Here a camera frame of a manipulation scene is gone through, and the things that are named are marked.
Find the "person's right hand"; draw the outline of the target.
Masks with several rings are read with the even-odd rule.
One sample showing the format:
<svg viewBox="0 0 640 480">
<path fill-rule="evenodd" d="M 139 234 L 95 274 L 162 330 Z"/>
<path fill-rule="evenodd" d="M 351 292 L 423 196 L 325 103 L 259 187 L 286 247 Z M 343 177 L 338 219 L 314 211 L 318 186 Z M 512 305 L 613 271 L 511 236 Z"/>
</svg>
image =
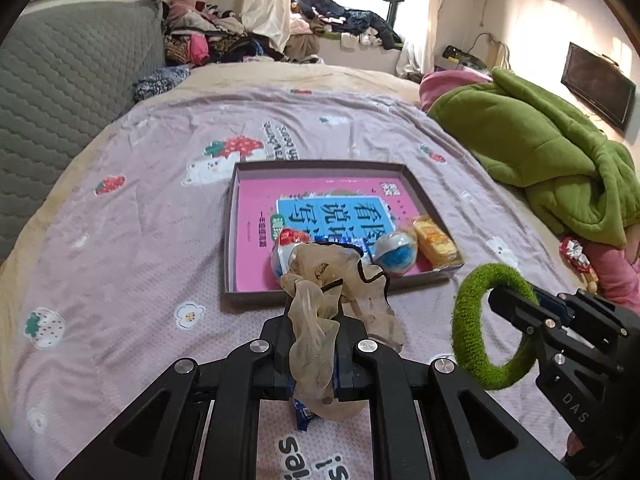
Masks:
<svg viewBox="0 0 640 480">
<path fill-rule="evenodd" d="M 585 445 L 582 444 L 582 441 L 579 440 L 574 432 L 571 432 L 567 437 L 564 460 L 574 460 L 574 458 L 582 458 L 584 455 Z"/>
</svg>

